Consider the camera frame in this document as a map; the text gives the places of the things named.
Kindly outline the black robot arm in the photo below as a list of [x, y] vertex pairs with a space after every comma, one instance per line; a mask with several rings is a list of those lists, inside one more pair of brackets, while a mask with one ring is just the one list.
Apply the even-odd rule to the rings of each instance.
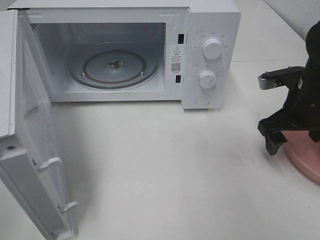
[[307, 33], [305, 66], [265, 72], [258, 76], [261, 90], [287, 87], [283, 107], [259, 121], [257, 129], [265, 138], [265, 148], [273, 156], [287, 142], [282, 131], [308, 131], [313, 142], [320, 140], [320, 25]]

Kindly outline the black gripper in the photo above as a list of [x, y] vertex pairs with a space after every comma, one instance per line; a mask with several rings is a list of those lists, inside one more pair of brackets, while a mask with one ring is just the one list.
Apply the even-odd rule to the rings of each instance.
[[265, 148], [274, 156], [288, 142], [281, 131], [309, 131], [309, 137], [320, 141], [320, 68], [306, 66], [294, 89], [288, 89], [283, 107], [258, 123], [265, 137]]

